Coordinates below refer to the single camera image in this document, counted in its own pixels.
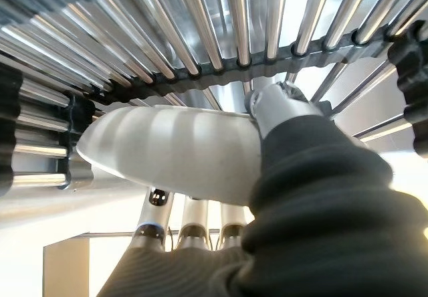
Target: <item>metal rod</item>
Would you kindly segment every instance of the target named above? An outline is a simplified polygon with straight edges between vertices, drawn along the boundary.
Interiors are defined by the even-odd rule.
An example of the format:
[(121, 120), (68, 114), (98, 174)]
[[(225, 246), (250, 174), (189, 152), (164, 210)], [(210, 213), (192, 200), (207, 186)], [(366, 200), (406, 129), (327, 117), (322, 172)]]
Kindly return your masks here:
[(165, 100), (175, 106), (187, 106), (175, 93), (169, 93), (164, 96)]
[(297, 73), (289, 73), (287, 72), (286, 74), (286, 81), (294, 83), (296, 81), (297, 78)]
[(214, 110), (222, 111), (221, 105), (217, 98), (214, 96), (213, 91), (211, 91), (211, 88), (206, 88), (202, 91), (203, 95), (207, 98), (210, 105), (213, 107)]
[(207, 4), (205, 0), (185, 0), (193, 20), (195, 21), (199, 37), (205, 49), (207, 50), (209, 59), (216, 70), (223, 68), (219, 43), (215, 35), (213, 23), (209, 16)]
[(17, 143), (15, 145), (16, 153), (27, 153), (31, 155), (43, 155), (47, 157), (64, 158), (67, 156), (67, 148), (64, 146), (49, 146), (29, 143)]
[(117, 24), (105, 15), (101, 9), (96, 8), (95, 5), (79, 2), (73, 5), (69, 4), (62, 10), (62, 13), (99, 41), (137, 76), (144, 78), (150, 72), (129, 50), (128, 46), (123, 46), (123, 42), (119, 38), (121, 33), (117, 28)]
[(366, 16), (360, 28), (357, 29), (355, 42), (358, 44), (368, 42), (397, 1), (398, 0), (378, 0), (376, 5)]
[(131, 87), (131, 83), (125, 80), (119, 73), (114, 71), (108, 64), (104, 63), (100, 58), (91, 53), (89, 50), (76, 43), (74, 40), (69, 38), (67, 35), (59, 31), (54, 25), (45, 20), (44, 18), (36, 15), (30, 22), (37, 28), (47, 33), (49, 36), (54, 38), (56, 41), (62, 43), (67, 48), (70, 48), (73, 52), (82, 56), (85, 60), (93, 64), (97, 69), (108, 75), (108, 78), (116, 80), (119, 84), (125, 87)]
[(379, 124), (371, 126), (357, 134), (354, 134), (354, 138), (359, 138), (362, 142), (368, 142), (410, 128), (412, 124), (408, 123), (404, 119), (404, 114), (398, 114), (388, 120), (385, 120)]
[(135, 98), (135, 99), (129, 101), (128, 104), (132, 105), (132, 106), (147, 106), (147, 107), (150, 107), (150, 105), (148, 105), (143, 100), (140, 100), (139, 98)]
[(396, 72), (395, 66), (388, 61), (383, 62), (377, 69), (375, 69), (369, 76), (367, 76), (348, 96), (343, 99), (332, 110), (332, 117), (341, 113), (345, 108), (350, 106), (355, 101), (359, 100), (361, 96), (372, 90), (379, 83), (387, 79), (392, 73)]
[(69, 71), (69, 69), (63, 66), (59, 66), (59, 64), (55, 64), (54, 62), (49, 62), (48, 58), (40, 58), (40, 56), (42, 55), (38, 52), (36, 52), (38, 56), (32, 54), (30, 52), (30, 49), (25, 44), (22, 44), (21, 42), (17, 41), (16, 39), (13, 39), (7, 34), (0, 33), (0, 38), (3, 39), (2, 42), (0, 42), (0, 50), (12, 55), (23, 63), (29, 64), (30, 66), (37, 68), (43, 73), (48, 73), (50, 76), (53, 76), (53, 78), (43, 73), (37, 72), (32, 68), (19, 64), (16, 61), (10, 59), (5, 61), (5, 56), (0, 56), (3, 60), (3, 63), (12, 63), (12, 67), (19, 68), (23, 73), (28, 74), (34, 78), (43, 80), (43, 82), (55, 86), (59, 90), (72, 90), (74, 93), (76, 93), (75, 88), (78, 88), (79, 90), (83, 90), (85, 92), (93, 91), (92, 86), (87, 80), (77, 75), (76, 73)]
[(269, 60), (276, 59), (278, 55), (278, 45), (280, 42), (285, 5), (286, 0), (267, 0), (265, 50), (266, 57)]
[(249, 52), (247, 0), (228, 0), (228, 2), (233, 20), (238, 62), (241, 66), (248, 66), (251, 63), (251, 55)]
[(308, 46), (314, 35), (326, 0), (308, 0), (299, 34), (294, 44), (294, 53), (301, 56), (308, 51)]
[[(177, 230), (177, 229), (171, 230), (172, 235), (178, 235), (179, 232), (180, 232), (180, 230)], [(218, 234), (220, 234), (220, 229), (209, 229), (208, 232), (210, 235), (218, 235)], [(129, 232), (129, 231), (122, 231), (122, 232), (86, 232), (86, 233), (82, 233), (80, 235), (77, 235), (76, 237), (73, 237), (73, 239), (132, 237), (134, 234), (135, 234), (135, 232)]]
[[(129, 1), (98, 0), (98, 3), (167, 78), (173, 79), (175, 77), (173, 67), (153, 44), (141, 26), (127, 12), (132, 8)], [(153, 83), (153, 79), (150, 76), (147, 76), (145, 80), (150, 80), (147, 83)]]
[(348, 67), (348, 64), (345, 63), (336, 63), (333, 68), (329, 71), (324, 81), (322, 81), (320, 87), (317, 89), (313, 97), (311, 98), (311, 102), (319, 102), (322, 97), (331, 89), (335, 81), (342, 75), (343, 71)]
[(428, 21), (417, 32), (417, 39), (419, 41), (426, 41), (428, 39)]
[(427, 7), (428, 0), (410, 0), (388, 24), (387, 35), (391, 37), (404, 33)]
[(25, 92), (25, 96), (36, 96), (39, 99), (43, 100), (45, 103), (58, 105), (62, 108), (67, 107), (68, 103), (70, 102), (70, 99), (62, 93), (52, 90), (50, 88), (46, 88), (45, 86), (35, 83), (34, 81), (28, 78), (23, 79), (20, 92), (22, 91)]
[(348, 25), (361, 1), (362, 0), (342, 0), (339, 10), (336, 16), (334, 16), (333, 22), (327, 31), (326, 38), (324, 39), (324, 46), (328, 50), (332, 50), (337, 46), (346, 29), (346, 26)]
[(162, 0), (143, 0), (148, 10), (159, 24), (180, 60), (192, 75), (198, 75), (200, 70), (197, 62), (189, 51), (189, 47), (180, 34), (177, 25), (171, 17), (171, 12)]
[(58, 132), (67, 131), (69, 126), (68, 122), (63, 120), (34, 116), (26, 112), (21, 112), (17, 118), (17, 121), (18, 123), (25, 125), (36, 126), (38, 128), (44, 128), (46, 130)]
[(63, 56), (61, 56), (59, 53), (53, 51), (52, 49), (40, 44), (38, 41), (33, 39), (32, 37), (29, 37), (26, 33), (23, 33), (16, 27), (11, 26), (5, 26), (2, 27), (2, 30), (10, 35), (11, 37), (23, 42), (24, 44), (28, 45), (30, 48), (34, 49), (35, 51), (51, 58), (53, 61), (61, 64), (62, 66), (65, 66), (69, 68), (71, 71), (81, 75), (88, 81), (90, 81), (93, 85), (103, 89), (103, 90), (111, 90), (111, 87), (104, 83), (103, 81), (99, 80), (95, 76), (87, 73), (86, 71), (83, 71), (79, 66), (75, 65), (75, 63), (65, 59)]
[(13, 176), (13, 188), (55, 187), (66, 184), (66, 175), (61, 173), (26, 173)]
[(253, 80), (242, 82), (242, 88), (244, 95), (250, 93), (253, 90)]

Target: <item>wire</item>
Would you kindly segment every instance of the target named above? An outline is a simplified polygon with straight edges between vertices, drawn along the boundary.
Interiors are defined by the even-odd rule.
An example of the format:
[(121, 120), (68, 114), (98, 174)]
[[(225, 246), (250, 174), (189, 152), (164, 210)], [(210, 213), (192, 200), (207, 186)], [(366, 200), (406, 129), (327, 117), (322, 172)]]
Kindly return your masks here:
[(169, 237), (171, 238), (171, 251), (174, 250), (174, 239), (173, 239), (173, 232), (171, 231), (171, 228), (168, 226), (168, 234)]

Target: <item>silver metal rod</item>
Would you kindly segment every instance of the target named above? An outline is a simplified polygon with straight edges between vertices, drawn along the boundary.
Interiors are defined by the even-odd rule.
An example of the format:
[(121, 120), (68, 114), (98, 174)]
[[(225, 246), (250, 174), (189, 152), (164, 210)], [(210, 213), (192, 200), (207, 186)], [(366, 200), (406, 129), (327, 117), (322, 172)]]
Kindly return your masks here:
[(85, 80), (83, 77), (69, 71), (69, 69), (55, 64), (54, 62), (49, 62), (48, 58), (41, 58), (40, 53), (36, 52), (38, 55), (32, 54), (25, 44), (20, 43), (16, 39), (8, 36), (7, 34), (0, 33), (0, 38), (2, 42), (0, 43), (0, 50), (12, 55), (17, 58), (19, 61), (29, 64), (34, 68), (42, 71), (43, 73), (36, 72), (35, 70), (28, 68), (27, 66), (18, 64), (16, 61), (9, 60), (8, 62), (14, 63), (12, 67), (19, 68), (24, 74), (28, 74), (34, 78), (43, 80), (49, 85), (55, 86), (58, 90), (72, 90), (76, 93), (75, 88), (79, 88), (85, 92), (92, 92), (93, 88), (90, 83)]
[(214, 96), (213, 91), (211, 91), (210, 88), (206, 88), (202, 91), (203, 95), (207, 98), (210, 105), (213, 107), (214, 110), (222, 111), (221, 105), (217, 98)]
[(387, 35), (396, 36), (404, 33), (427, 7), (428, 0), (410, 0), (388, 24)]
[(13, 176), (13, 188), (57, 187), (66, 184), (66, 175), (61, 173), (26, 173)]
[(38, 99), (43, 100), (45, 103), (58, 105), (62, 108), (67, 107), (70, 102), (69, 98), (62, 93), (46, 88), (28, 78), (23, 79), (21, 91), (24, 91), (26, 96), (28, 94), (30, 94), (29, 97), (37, 96)]
[(169, 93), (164, 96), (165, 100), (175, 106), (187, 106), (175, 93)]
[(251, 55), (249, 52), (247, 0), (228, 0), (228, 2), (233, 20), (238, 62), (241, 66), (248, 66), (251, 62)]
[(306, 3), (299, 34), (294, 45), (294, 53), (297, 55), (304, 55), (308, 51), (310, 40), (314, 35), (325, 2), (326, 0), (308, 0)]
[(159, 24), (163, 33), (167, 37), (169, 43), (172, 45), (180, 60), (192, 75), (199, 74), (199, 67), (195, 61), (192, 53), (189, 50), (186, 42), (180, 34), (177, 25), (171, 17), (171, 12), (162, 0), (143, 0), (148, 10)]
[(215, 35), (213, 23), (209, 16), (207, 4), (205, 0), (185, 0), (193, 20), (195, 21), (199, 37), (205, 49), (207, 50), (209, 59), (216, 70), (223, 68), (219, 43)]
[(89, 61), (97, 69), (108, 75), (107, 78), (112, 78), (113, 80), (116, 80), (119, 84), (125, 87), (131, 87), (131, 83), (128, 80), (123, 78), (119, 73), (115, 72), (109, 65), (104, 63), (100, 58), (91, 53), (89, 50), (76, 43), (67, 35), (63, 34), (44, 18), (36, 15), (30, 20), (30, 22), (43, 32), (53, 37), (56, 41), (62, 43), (66, 47), (70, 48), (73, 52), (77, 53), (79, 56), (82, 56), (84, 59)]
[(372, 90), (379, 83), (385, 81), (391, 74), (396, 72), (395, 66), (388, 61), (383, 62), (377, 69), (375, 69), (369, 76), (367, 76), (348, 96), (343, 99), (332, 110), (332, 116), (341, 113), (345, 108), (350, 106), (355, 101), (359, 100), (361, 96)]
[(417, 32), (417, 39), (419, 41), (426, 41), (428, 39), (428, 21)]
[(19, 142), (15, 145), (16, 153), (27, 153), (31, 155), (43, 155), (47, 157), (64, 158), (67, 156), (67, 148), (64, 146), (38, 145)]
[(62, 13), (99, 41), (137, 76), (144, 78), (147, 73), (150, 73), (146, 66), (132, 53), (129, 46), (123, 46), (117, 24), (101, 9), (97, 9), (95, 5), (89, 5), (89, 3), (79, 2), (73, 5), (69, 4), (62, 10)]
[(348, 67), (348, 64), (345, 63), (336, 63), (333, 68), (329, 71), (324, 81), (322, 81), (320, 87), (317, 89), (311, 102), (319, 102), (322, 97), (331, 89), (335, 81), (342, 75), (343, 71)]
[(286, 74), (286, 81), (294, 83), (296, 81), (297, 78), (297, 73), (289, 73), (287, 72)]
[(398, 0), (378, 0), (362, 22), (360, 28), (357, 29), (355, 35), (356, 43), (364, 44), (370, 40), (397, 1)]
[(135, 98), (135, 99), (129, 101), (128, 104), (132, 105), (132, 106), (147, 106), (147, 107), (150, 107), (150, 105), (148, 105), (145, 101), (140, 100), (139, 98)]
[(404, 114), (398, 114), (388, 120), (385, 120), (379, 124), (371, 126), (357, 134), (354, 134), (354, 138), (359, 138), (362, 142), (368, 142), (410, 128), (412, 124), (408, 123), (404, 119)]
[(242, 88), (244, 95), (250, 93), (253, 90), (253, 80), (248, 82), (242, 82)]
[(23, 42), (24, 44), (28, 45), (30, 48), (34, 49), (35, 51), (51, 58), (55, 62), (61, 64), (62, 66), (65, 66), (69, 68), (71, 71), (81, 75), (88, 81), (90, 81), (93, 85), (103, 89), (103, 90), (111, 90), (111, 87), (109, 87), (106, 83), (99, 80), (95, 76), (87, 73), (86, 71), (83, 71), (79, 66), (75, 65), (75, 63), (70, 62), (69, 60), (62, 57), (59, 53), (53, 51), (52, 49), (40, 44), (38, 41), (33, 39), (32, 37), (29, 37), (26, 33), (23, 33), (16, 27), (10, 27), (5, 26), (2, 27), (2, 30), (10, 35), (11, 37)]
[(68, 122), (63, 120), (34, 116), (22, 111), (21, 114), (18, 116), (17, 121), (18, 123), (22, 123), (25, 125), (35, 126), (38, 128), (44, 128), (46, 130), (58, 132), (65, 132), (66, 130), (68, 130), (69, 126)]
[(278, 55), (278, 44), (280, 42), (282, 18), (286, 0), (267, 0), (266, 19), (266, 57), (269, 60), (276, 59)]
[[(98, 3), (167, 78), (173, 79), (175, 77), (173, 67), (169, 64), (168, 60), (129, 14), (128, 10), (132, 8), (129, 1), (98, 0)], [(150, 76), (145, 78), (145, 80), (150, 80), (147, 83), (153, 83)]]
[(332, 50), (337, 46), (346, 29), (346, 26), (348, 25), (361, 1), (362, 0), (342, 1), (336, 16), (334, 16), (332, 25), (327, 31), (326, 38), (324, 39), (324, 46), (328, 50)]

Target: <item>metal cylinder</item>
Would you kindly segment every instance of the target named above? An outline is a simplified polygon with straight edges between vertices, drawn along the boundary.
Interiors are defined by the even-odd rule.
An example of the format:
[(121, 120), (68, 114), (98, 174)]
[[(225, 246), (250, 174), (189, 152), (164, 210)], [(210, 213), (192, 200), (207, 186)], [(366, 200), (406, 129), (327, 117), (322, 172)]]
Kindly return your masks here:
[(342, 0), (339, 10), (337, 11), (336, 16), (334, 16), (333, 22), (324, 39), (324, 46), (326, 49), (332, 50), (337, 46), (346, 26), (361, 1), (362, 0)]
[(404, 33), (427, 7), (428, 0), (410, 0), (388, 24), (387, 35), (396, 36)]
[(62, 93), (46, 88), (28, 78), (23, 79), (19, 92), (24, 92), (22, 94), (29, 98), (36, 98), (48, 104), (61, 106), (62, 108), (67, 107), (70, 101), (69, 98)]
[(94, 86), (107, 91), (111, 90), (111, 87), (107, 83), (87, 73), (87, 71), (84, 71), (83, 69), (81, 69), (81, 67), (75, 65), (75, 63), (67, 60), (66, 58), (61, 56), (59, 53), (39, 43), (37, 40), (33, 39), (32, 37), (29, 37), (26, 33), (23, 33), (21, 30), (17, 29), (16, 27), (5, 26), (5, 27), (2, 27), (2, 30), (6, 34), (10, 35), (11, 37), (28, 45), (30, 48), (34, 49), (35, 51), (51, 58), (53, 61), (81, 75), (82, 77), (87, 79), (89, 82), (91, 82)]
[(397, 1), (398, 0), (378, 0), (376, 5), (366, 16), (360, 28), (356, 31), (355, 42), (358, 44), (368, 42)]
[(185, 0), (209, 59), (216, 70), (223, 68), (219, 43), (205, 0)]
[(285, 5), (286, 0), (267, 0), (265, 50), (266, 57), (269, 60), (276, 59), (278, 55), (278, 44), (280, 42)]
[(169, 43), (172, 45), (180, 60), (188, 69), (189, 73), (192, 75), (199, 74), (199, 67), (191, 52), (189, 47), (184, 41), (182, 35), (180, 34), (177, 25), (171, 17), (171, 12), (168, 11), (167, 6), (162, 2), (162, 0), (143, 0), (146, 4), (148, 10), (152, 14), (153, 18), (159, 24), (159, 27), (162, 29), (163, 33), (167, 37)]
[(348, 67), (348, 64), (345, 63), (336, 63), (333, 68), (329, 71), (324, 81), (322, 81), (320, 87), (317, 89), (311, 102), (319, 102), (322, 97), (331, 89), (335, 81), (342, 75), (343, 71)]
[(35, 126), (38, 128), (44, 128), (46, 130), (52, 130), (52, 131), (58, 131), (58, 132), (67, 131), (69, 126), (68, 122), (60, 119), (35, 116), (22, 111), (21, 111), (21, 114), (18, 116), (17, 121), (18, 123), (21, 123), (24, 125)]
[(286, 81), (287, 82), (294, 83), (296, 81), (296, 78), (297, 78), (297, 73), (287, 72), (287, 74), (286, 74)]
[[(133, 42), (144, 52), (149, 60), (169, 79), (175, 77), (173, 67), (158, 48), (151, 42), (141, 26), (127, 13), (130, 2), (124, 0), (98, 0), (101, 7), (115, 20)], [(144, 78), (147, 83), (153, 83), (150, 76)]]
[(386, 80), (392, 73), (396, 72), (395, 66), (389, 61), (383, 62), (377, 69), (375, 69), (369, 76), (367, 76), (346, 98), (343, 99), (332, 110), (332, 117), (341, 113), (345, 108), (350, 106), (355, 101), (359, 100), (361, 96), (372, 90), (379, 83)]
[(314, 35), (326, 0), (308, 0), (299, 34), (294, 44), (294, 53), (302, 56), (308, 51), (308, 46)]
[(394, 132), (410, 128), (411, 126), (412, 124), (408, 123), (404, 119), (404, 114), (398, 114), (388, 120), (354, 134), (353, 137), (359, 138), (362, 142), (368, 142), (377, 138), (381, 138), (382, 136), (390, 135)]
[(228, 0), (229, 12), (232, 15), (238, 62), (241, 66), (251, 63), (249, 52), (249, 30), (247, 0)]
[(13, 188), (59, 187), (66, 184), (66, 175), (61, 173), (23, 173), (13, 176)]
[(214, 110), (222, 111), (221, 105), (217, 98), (214, 96), (213, 91), (211, 91), (210, 88), (206, 88), (202, 91), (203, 95), (206, 97), (210, 105), (213, 107)]
[(175, 106), (187, 106), (175, 93), (168, 93), (164, 96), (165, 100)]
[(65, 158), (67, 156), (67, 148), (64, 146), (50, 146), (23, 142), (18, 142), (15, 145), (14, 152), (55, 158)]

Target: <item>metal tube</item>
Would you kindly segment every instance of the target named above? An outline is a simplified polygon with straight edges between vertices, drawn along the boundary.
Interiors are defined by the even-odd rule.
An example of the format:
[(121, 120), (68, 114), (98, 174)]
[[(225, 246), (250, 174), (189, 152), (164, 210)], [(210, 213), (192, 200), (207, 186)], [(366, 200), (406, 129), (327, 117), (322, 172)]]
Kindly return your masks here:
[(426, 41), (428, 39), (428, 21), (417, 32), (417, 39), (419, 41)]
[(408, 123), (404, 119), (404, 114), (398, 114), (388, 120), (385, 120), (379, 124), (371, 126), (357, 134), (354, 134), (354, 138), (359, 138), (362, 142), (368, 142), (410, 128), (412, 124)]
[(332, 117), (341, 113), (345, 108), (350, 106), (355, 101), (359, 100), (361, 96), (372, 90), (376, 85), (387, 79), (392, 73), (396, 72), (395, 66), (388, 61), (383, 62), (377, 69), (375, 69), (369, 76), (367, 76), (348, 96), (343, 99), (332, 110)]
[(246, 95), (253, 90), (253, 80), (248, 82), (242, 82), (243, 93)]
[(286, 0), (267, 0), (265, 50), (266, 57), (269, 60), (276, 59), (278, 55), (278, 44), (280, 42), (285, 5)]
[(164, 96), (165, 100), (175, 106), (187, 106), (175, 93), (169, 93)]
[(308, 51), (308, 46), (314, 35), (316, 25), (321, 16), (326, 0), (308, 0), (299, 34), (294, 44), (294, 53), (302, 56)]
[(358, 44), (368, 42), (397, 1), (398, 0), (378, 0), (376, 5), (366, 16), (360, 28), (357, 29), (355, 42)]
[(156, 22), (159, 24), (169, 43), (176, 51), (180, 60), (185, 65), (186, 69), (188, 69), (190, 74), (195, 76), (198, 75), (200, 70), (197, 62), (189, 51), (189, 47), (180, 34), (177, 25), (173, 21), (171, 12), (168, 11), (167, 6), (162, 2), (162, 0), (143, 1)]
[(241, 66), (248, 66), (251, 63), (251, 55), (249, 52), (247, 0), (228, 0), (228, 2), (233, 20), (238, 62)]
[(207, 98), (210, 105), (213, 107), (214, 110), (222, 111), (221, 105), (217, 98), (214, 96), (213, 91), (211, 91), (210, 88), (206, 88), (202, 91), (203, 95)]
[(62, 10), (62, 13), (99, 41), (137, 76), (145, 78), (147, 73), (150, 73), (146, 66), (133, 55), (132, 51), (123, 46), (123, 42), (118, 38), (120, 31), (117, 29), (117, 24), (101, 9), (96, 8), (95, 5), (79, 2), (73, 5), (69, 4)]
[(49, 23), (42, 17), (36, 15), (30, 20), (30, 22), (34, 24), (34, 26), (38, 27), (40, 30), (54, 38), (56, 41), (70, 48), (79, 56), (82, 56), (84, 59), (93, 64), (97, 69), (107, 74), (109, 78), (116, 80), (119, 84), (125, 87), (131, 87), (131, 83), (128, 80), (125, 80), (121, 75), (119, 75), (119, 73), (115, 72), (109, 65), (104, 63), (100, 58), (95, 56), (86, 48), (82, 47), (80, 44), (76, 43), (67, 35), (60, 32), (57, 28), (55, 28), (51, 23)]
[(410, 0), (407, 5), (388, 24), (387, 35), (401, 35), (428, 7), (428, 0)]
[[(139, 24), (127, 13), (127, 10), (130, 9), (129, 2), (123, 0), (98, 0), (98, 3), (167, 78), (173, 79), (175, 77), (173, 67), (168, 60), (153, 44)], [(153, 83), (152, 78), (148, 77), (145, 80), (148, 79), (151, 80), (148, 83)]]
[(205, 49), (207, 50), (209, 59), (216, 70), (223, 68), (219, 43), (215, 35), (213, 23), (209, 16), (207, 4), (205, 0), (185, 0), (193, 20), (195, 21), (199, 37)]
[(296, 81), (297, 78), (297, 73), (289, 73), (287, 72), (286, 74), (286, 81), (294, 83)]
[(333, 22), (327, 31), (326, 38), (324, 39), (325, 48), (332, 50), (337, 46), (346, 29), (346, 26), (348, 25), (361, 1), (362, 0), (342, 1), (336, 16), (334, 16)]
[(19, 92), (21, 91), (24, 91), (24, 95), (26, 96), (36, 96), (43, 100), (45, 103), (58, 105), (62, 108), (67, 107), (68, 103), (70, 102), (70, 99), (62, 93), (52, 90), (50, 88), (46, 88), (45, 86), (35, 83), (32, 80), (29, 80), (28, 78), (23, 79)]
[(15, 145), (16, 153), (27, 153), (31, 155), (43, 155), (47, 157), (65, 158), (67, 156), (67, 148), (64, 146), (49, 146), (27, 143), (17, 143)]
[(26, 112), (22, 112), (17, 118), (18, 123), (44, 128), (46, 130), (65, 132), (68, 130), (68, 122), (52, 118), (44, 118), (41, 116), (34, 116)]
[(22, 64), (19, 64), (16, 61), (10, 59), (5, 61), (5, 56), (0, 56), (0, 58), (2, 58), (2, 63), (12, 63), (12, 67), (19, 68), (25, 74), (28, 74), (34, 78), (41, 79), (43, 80), (43, 82), (46, 82), (52, 86), (58, 87), (59, 90), (72, 90), (76, 92), (74, 88), (78, 88), (85, 92), (93, 91), (92, 86), (87, 80), (77, 75), (76, 73), (69, 71), (69, 69), (63, 66), (59, 66), (59, 64), (49, 62), (48, 58), (41, 59), (39, 57), (41, 55), (38, 52), (36, 53), (39, 54), (39, 56), (30, 53), (30, 49), (28, 49), (25, 44), (22, 44), (21, 42), (17, 41), (16, 39), (13, 39), (12, 37), (6, 34), (0, 33), (0, 38), (4, 39), (0, 43), (0, 50), (12, 55), (13, 57), (26, 64), (33, 66), (34, 68), (37, 68), (38, 70), (43, 71), (44, 73), (49, 73), (49, 75), (53, 76), (54, 78), (60, 79), (62, 82), (59, 82), (54, 78), (46, 76), (45, 74), (36, 72), (35, 70), (28, 68), (27, 66), (24, 66)]
[(336, 63), (331, 71), (329, 71), (324, 81), (322, 81), (320, 87), (317, 89), (310, 101), (313, 103), (319, 102), (347, 67), (348, 64)]
[(38, 41), (33, 39), (32, 37), (29, 37), (26, 33), (23, 33), (16, 27), (10, 27), (5, 26), (2, 27), (2, 30), (10, 35), (11, 37), (23, 42), (24, 44), (28, 45), (30, 48), (36, 50), (37, 52), (51, 58), (55, 62), (61, 64), (62, 66), (65, 66), (69, 68), (71, 71), (81, 75), (88, 81), (90, 81), (93, 85), (103, 89), (103, 90), (111, 90), (111, 87), (109, 87), (107, 84), (105, 84), (103, 81), (99, 80), (95, 76), (87, 73), (86, 71), (83, 71), (79, 66), (75, 65), (73, 62), (70, 62), (69, 60), (62, 57), (59, 53), (53, 51), (52, 49), (40, 44)]
[(13, 188), (57, 187), (65, 185), (66, 175), (61, 173), (16, 174), (13, 176)]

